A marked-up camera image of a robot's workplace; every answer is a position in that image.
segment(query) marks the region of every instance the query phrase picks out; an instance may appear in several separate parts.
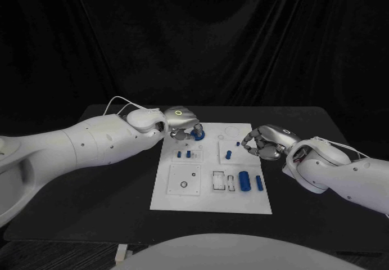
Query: table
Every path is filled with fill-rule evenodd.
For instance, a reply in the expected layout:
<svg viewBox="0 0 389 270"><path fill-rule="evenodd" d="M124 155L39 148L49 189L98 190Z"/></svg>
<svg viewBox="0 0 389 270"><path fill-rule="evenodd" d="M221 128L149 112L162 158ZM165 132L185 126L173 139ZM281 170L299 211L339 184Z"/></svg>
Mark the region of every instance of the table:
<svg viewBox="0 0 389 270"><path fill-rule="evenodd" d="M108 113L120 108L113 105ZM253 127L276 124L302 139L320 136L348 144L319 107L188 108L202 122L251 123ZM106 105L90 106L80 121L104 110ZM201 233L237 233L319 250L389 251L387 216L346 201L332 190L320 195L306 190L281 172L284 158L263 161L273 215L150 210L162 146L159 142L120 163L58 177L12 221L5 238L153 245Z"/></svg>

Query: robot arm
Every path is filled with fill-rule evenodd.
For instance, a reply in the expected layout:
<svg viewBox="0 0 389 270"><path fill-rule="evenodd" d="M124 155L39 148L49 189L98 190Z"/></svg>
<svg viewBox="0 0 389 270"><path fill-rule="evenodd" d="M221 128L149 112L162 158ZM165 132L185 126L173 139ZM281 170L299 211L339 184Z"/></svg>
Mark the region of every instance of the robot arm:
<svg viewBox="0 0 389 270"><path fill-rule="evenodd" d="M258 148L247 143L255 139ZM327 188L349 201L389 214L389 162L363 158L352 161L329 141L300 140L289 130L264 125L245 137L242 146L266 160L287 156L283 172L300 185L320 194Z"/></svg>
<svg viewBox="0 0 389 270"><path fill-rule="evenodd" d="M199 126L191 110L175 107L165 113L139 109L126 116L97 116L32 136L0 136L0 227L58 176L123 161L150 149L169 132L178 140L195 140L185 130Z"/></svg>

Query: white foam board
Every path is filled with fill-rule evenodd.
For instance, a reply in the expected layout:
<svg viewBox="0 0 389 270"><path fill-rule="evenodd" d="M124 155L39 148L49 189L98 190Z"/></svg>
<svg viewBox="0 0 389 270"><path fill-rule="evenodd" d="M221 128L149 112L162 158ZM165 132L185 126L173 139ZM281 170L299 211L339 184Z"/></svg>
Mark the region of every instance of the white foam board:
<svg viewBox="0 0 389 270"><path fill-rule="evenodd" d="M170 135L165 138L162 146L159 171L155 183L155 191L150 209L196 212L271 214L271 206L267 192L267 180L264 179L260 157L253 156L242 146L237 146L247 134L253 131L251 124L245 123L202 123L205 138L201 141L176 141ZM229 161L225 161L227 148L235 147ZM186 151L201 151L198 157L186 158ZM188 174L172 179L172 166L189 165ZM182 181L193 180L192 171L199 165L199 195L185 194L188 187L178 186ZM214 171L234 176L235 192L214 190ZM250 173L251 191L242 191L240 186L240 172ZM255 176L263 178L264 191L258 190ZM175 183L176 194L170 194L168 187Z"/></svg>

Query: black backdrop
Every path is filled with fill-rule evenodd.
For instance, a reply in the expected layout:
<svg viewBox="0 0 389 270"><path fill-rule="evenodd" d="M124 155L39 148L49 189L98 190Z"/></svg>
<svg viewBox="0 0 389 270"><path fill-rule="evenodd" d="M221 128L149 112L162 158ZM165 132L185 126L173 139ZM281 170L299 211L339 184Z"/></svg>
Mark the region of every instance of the black backdrop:
<svg viewBox="0 0 389 270"><path fill-rule="evenodd" d="M144 105L307 105L389 159L385 1L15 0L0 13L2 134L72 125L116 94Z"/></svg>

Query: metal robot hand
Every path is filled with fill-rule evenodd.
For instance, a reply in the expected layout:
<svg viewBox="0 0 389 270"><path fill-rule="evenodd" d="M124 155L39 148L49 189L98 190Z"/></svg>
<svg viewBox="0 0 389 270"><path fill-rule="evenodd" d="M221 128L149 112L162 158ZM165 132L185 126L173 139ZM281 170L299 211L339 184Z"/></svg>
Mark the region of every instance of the metal robot hand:
<svg viewBox="0 0 389 270"><path fill-rule="evenodd" d="M195 113L183 106L176 106L165 111L166 121L169 124L170 137L178 140L195 140L185 130L195 128L198 136L202 136L204 126Z"/></svg>
<svg viewBox="0 0 389 270"><path fill-rule="evenodd" d="M253 138L258 148L248 146ZM263 125L250 132L241 144L253 155L266 160L277 160L283 153L290 154L290 150L300 141L300 137L287 129L276 125Z"/></svg>

